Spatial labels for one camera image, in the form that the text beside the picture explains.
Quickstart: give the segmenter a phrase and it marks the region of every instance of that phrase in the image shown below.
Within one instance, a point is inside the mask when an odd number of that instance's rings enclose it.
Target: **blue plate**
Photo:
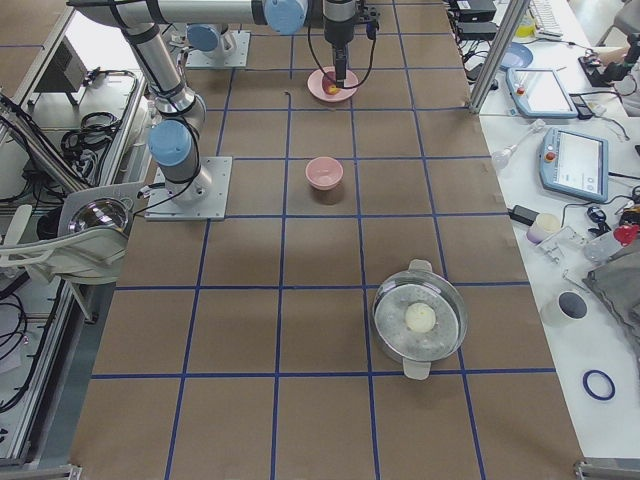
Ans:
[[[533,53],[520,43],[511,42],[502,58],[500,69],[526,68],[533,62]]]

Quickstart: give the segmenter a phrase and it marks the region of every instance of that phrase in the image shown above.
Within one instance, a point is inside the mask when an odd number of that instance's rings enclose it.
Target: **keyboard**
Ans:
[[[556,17],[553,16],[549,0],[531,0],[529,2],[529,12],[536,24],[536,37],[549,40],[560,40],[562,38],[562,28],[558,24]]]

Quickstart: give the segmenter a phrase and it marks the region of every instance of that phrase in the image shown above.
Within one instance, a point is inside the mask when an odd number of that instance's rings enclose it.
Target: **metal pot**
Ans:
[[[128,235],[131,211],[124,203],[114,198],[99,198],[73,214],[69,222],[69,233],[78,233],[91,227],[107,226]]]
[[[386,279],[371,311],[382,350],[415,380],[429,376],[431,362],[455,353],[467,332],[462,296],[426,260],[413,260],[408,270]]]

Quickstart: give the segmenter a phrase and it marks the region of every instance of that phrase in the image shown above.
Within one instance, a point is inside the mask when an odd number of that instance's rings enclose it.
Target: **gray cloth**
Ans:
[[[622,326],[640,367],[640,251],[624,250],[583,281]]]

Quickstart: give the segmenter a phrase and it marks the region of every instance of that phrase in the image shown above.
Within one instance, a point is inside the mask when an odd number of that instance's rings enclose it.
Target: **pink bowl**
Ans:
[[[344,170],[340,162],[331,157],[318,157],[307,163],[305,174],[313,188],[331,190],[340,180]]]

